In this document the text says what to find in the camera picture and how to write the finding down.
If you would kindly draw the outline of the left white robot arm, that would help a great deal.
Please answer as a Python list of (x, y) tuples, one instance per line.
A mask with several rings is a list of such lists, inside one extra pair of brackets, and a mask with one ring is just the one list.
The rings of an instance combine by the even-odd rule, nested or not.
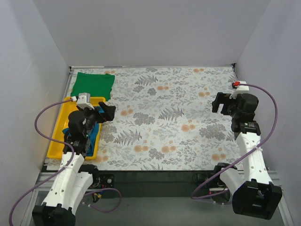
[(36, 205), (32, 218), (37, 226), (73, 226), (81, 199), (94, 181), (96, 167), (87, 170), (81, 166), (90, 146), (90, 135), (95, 126), (112, 121), (116, 107), (99, 102), (78, 104), (68, 116), (68, 129), (64, 134), (64, 149), (58, 174), (41, 205)]

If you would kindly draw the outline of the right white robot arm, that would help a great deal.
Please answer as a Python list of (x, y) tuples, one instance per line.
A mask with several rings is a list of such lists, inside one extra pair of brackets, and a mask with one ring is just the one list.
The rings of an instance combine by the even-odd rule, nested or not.
[(257, 147), (261, 141), (259, 124), (254, 120), (258, 98), (252, 94), (217, 93), (212, 102), (212, 111), (232, 117), (231, 129), (235, 135), (241, 155), (244, 177), (241, 178), (235, 166), (219, 175), (232, 196), (232, 208), (236, 214), (262, 218), (272, 218), (281, 198), (282, 190), (273, 184), (264, 163), (262, 150)]

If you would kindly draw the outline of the blue t shirt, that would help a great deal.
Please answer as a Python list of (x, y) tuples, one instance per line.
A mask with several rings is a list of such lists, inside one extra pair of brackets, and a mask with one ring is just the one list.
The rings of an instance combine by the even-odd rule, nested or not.
[(101, 107), (95, 107), (92, 110), (85, 108), (69, 114), (68, 128), (63, 130), (64, 142), (72, 145), (76, 154), (83, 157), (93, 156), (102, 119), (101, 113)]

